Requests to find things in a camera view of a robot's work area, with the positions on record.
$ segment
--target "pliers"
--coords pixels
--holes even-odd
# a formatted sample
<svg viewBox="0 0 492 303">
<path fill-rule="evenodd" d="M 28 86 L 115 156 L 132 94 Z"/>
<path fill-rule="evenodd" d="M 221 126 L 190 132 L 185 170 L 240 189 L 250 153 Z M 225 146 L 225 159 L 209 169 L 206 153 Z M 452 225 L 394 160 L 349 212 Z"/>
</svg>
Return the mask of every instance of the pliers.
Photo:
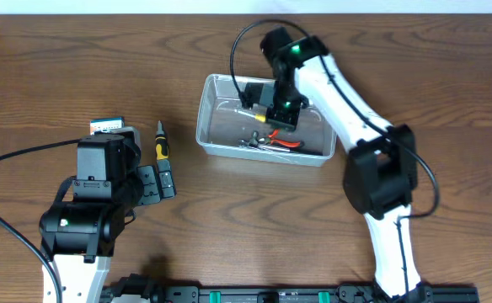
<svg viewBox="0 0 492 303">
<path fill-rule="evenodd" d="M 298 142 L 289 142 L 289 141 L 283 141 L 280 139 L 276 139 L 276 136 L 278 136 L 278 133 L 280 130 L 274 130 L 272 134 L 268 135 L 266 138 L 259 138 L 257 141 L 260 144 L 266 144 L 266 145 L 278 145 L 278 146 L 284 146 L 284 147 L 289 147 L 289 148 L 299 148 L 304 146 L 303 141 L 298 141 Z"/>
</svg>

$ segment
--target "black cable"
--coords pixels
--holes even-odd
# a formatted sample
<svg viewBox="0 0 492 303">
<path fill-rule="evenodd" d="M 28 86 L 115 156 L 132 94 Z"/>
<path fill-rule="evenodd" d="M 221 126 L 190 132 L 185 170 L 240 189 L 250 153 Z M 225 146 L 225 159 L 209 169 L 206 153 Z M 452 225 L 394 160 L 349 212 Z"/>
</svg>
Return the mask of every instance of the black cable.
<svg viewBox="0 0 492 303">
<path fill-rule="evenodd" d="M 133 210 L 133 209 L 132 209 L 132 210 L 130 210 L 130 213 L 128 213 L 128 215 L 127 215 L 127 216 L 131 216 L 131 220 L 130 220 L 130 221 L 128 221 L 128 222 L 126 222 L 126 223 L 125 223 L 125 226 L 127 226 L 128 224 L 130 224 L 130 223 L 132 223 L 133 221 L 135 221 L 135 220 L 136 220 L 136 218 L 137 218 L 136 211 L 135 211 L 135 210 Z"/>
<path fill-rule="evenodd" d="M 235 55 L 235 51 L 237 49 L 238 42 L 242 39 L 244 34 L 251 30 L 252 28 L 261 25 L 261 24 L 267 24 L 267 23 L 277 23 L 277 24 L 284 24 L 291 26 L 294 29 L 297 29 L 300 31 L 303 35 L 306 37 L 309 37 L 308 32 L 301 28 L 299 25 L 294 24 L 291 21 L 287 20 L 281 20 L 281 19 L 262 19 L 257 22 L 254 22 L 250 24 L 249 26 L 245 27 L 237 36 L 237 39 L 235 39 L 235 42 L 233 43 L 233 48 L 231 49 L 231 55 L 229 57 L 229 70 L 231 72 L 231 79 L 233 80 L 233 85 L 237 89 L 238 92 L 238 97 L 240 98 L 241 102 L 244 102 L 244 96 L 243 92 L 240 91 L 238 88 L 237 80 L 235 79 L 235 71 L 233 68 L 233 58 Z M 432 215 L 437 207 L 439 206 L 441 202 L 441 191 L 439 190 L 439 183 L 436 180 L 435 174 L 433 171 L 431 171 L 431 168 L 428 166 L 428 164 L 422 159 L 416 152 L 412 151 L 409 149 L 402 141 L 398 140 L 397 138 L 394 138 L 392 135 L 390 135 L 388 132 L 385 130 L 381 129 L 377 125 L 374 125 L 362 112 L 347 98 L 347 96 L 344 94 L 344 92 L 341 90 L 340 86 L 336 81 L 334 80 L 334 75 L 330 72 L 329 68 L 326 65 L 326 62 L 324 61 L 324 58 L 322 56 L 319 56 L 319 59 L 321 60 L 321 65 L 323 65 L 324 72 L 326 72 L 330 83 L 332 86 L 334 86 L 334 89 L 338 92 L 338 94 L 341 96 L 341 98 L 345 101 L 345 103 L 355 112 L 355 114 L 364 122 L 364 124 L 368 125 L 371 127 L 374 131 L 379 133 L 382 137 L 385 139 L 391 141 L 395 145 L 401 147 L 404 149 L 405 152 L 410 154 L 412 158 L 414 158 L 423 168 L 425 173 L 428 175 L 428 178 L 431 181 L 431 185 L 433 186 L 433 205 L 431 208 L 424 212 L 424 213 L 419 213 L 419 214 L 413 214 L 413 215 L 404 215 L 404 216 L 399 216 L 398 220 L 396 221 L 396 227 L 398 229 L 398 237 L 399 237 L 399 248 L 401 250 L 401 256 L 403 259 L 403 268 L 402 270 L 404 271 L 404 280 L 405 280 L 405 294 L 407 297 L 409 294 L 409 279 L 407 276 L 407 262 L 405 260 L 405 250 L 404 250 L 404 242 L 403 242 L 403 236 L 401 232 L 401 220 L 403 219 L 420 219 L 420 218 L 426 218 L 427 216 Z"/>
<path fill-rule="evenodd" d="M 43 146 L 31 147 L 31 148 L 23 149 L 21 151 L 14 151 L 14 152 L 10 152 L 6 155 L 0 156 L 0 161 L 8 159 L 10 157 L 16 157 L 19 155 L 23 155 L 23 154 L 26 154 L 29 152 L 37 152 L 37 151 L 45 150 L 48 148 L 66 146 L 66 145 L 74 144 L 74 143 L 78 143 L 78 142 L 79 142 L 79 139 L 76 139 L 76 140 L 70 140 L 70 141 L 57 142 L 57 143 L 43 145 Z M 47 259 L 44 256 L 44 254 L 40 250 L 38 250 L 38 248 L 36 248 L 35 245 L 29 241 L 29 239 L 27 239 L 24 235 L 22 235 L 19 231 L 17 231 L 15 228 L 13 228 L 10 224 L 8 224 L 1 217 L 0 217 L 0 226 L 4 227 L 4 229 L 6 229 L 11 234 L 13 234 L 16 238 L 18 238 L 18 240 L 20 240 L 40 260 L 42 265 L 44 265 L 45 269 L 47 269 L 47 272 L 50 274 L 51 281 L 53 282 L 53 286 L 55 287 L 55 292 L 57 295 L 57 303 L 62 303 L 61 283 L 59 282 L 59 279 L 55 275 L 53 268 L 51 268 L 50 264 L 48 263 Z"/>
</svg>

